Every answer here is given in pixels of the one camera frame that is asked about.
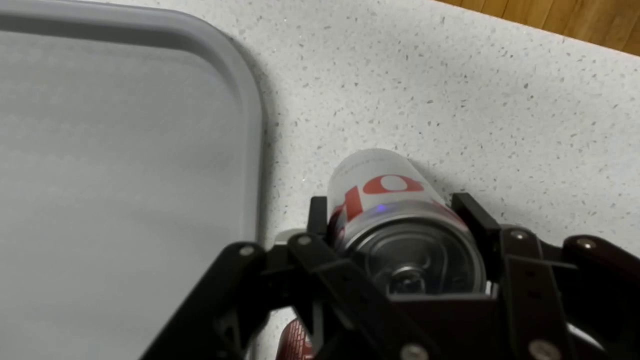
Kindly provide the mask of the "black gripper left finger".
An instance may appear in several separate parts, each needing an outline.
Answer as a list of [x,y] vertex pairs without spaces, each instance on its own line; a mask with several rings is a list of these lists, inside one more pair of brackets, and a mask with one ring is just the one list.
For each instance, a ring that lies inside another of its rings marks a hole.
[[374,282],[328,244],[328,200],[303,235],[227,247],[141,360],[244,360],[271,314],[297,313],[319,360],[439,360],[440,350]]

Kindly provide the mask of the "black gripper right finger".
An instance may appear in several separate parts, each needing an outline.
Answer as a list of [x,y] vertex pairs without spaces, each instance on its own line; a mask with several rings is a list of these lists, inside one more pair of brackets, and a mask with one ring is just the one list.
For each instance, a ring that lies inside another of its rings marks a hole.
[[592,235],[553,247],[468,194],[405,221],[468,235],[495,292],[399,298],[386,360],[640,360],[638,257]]

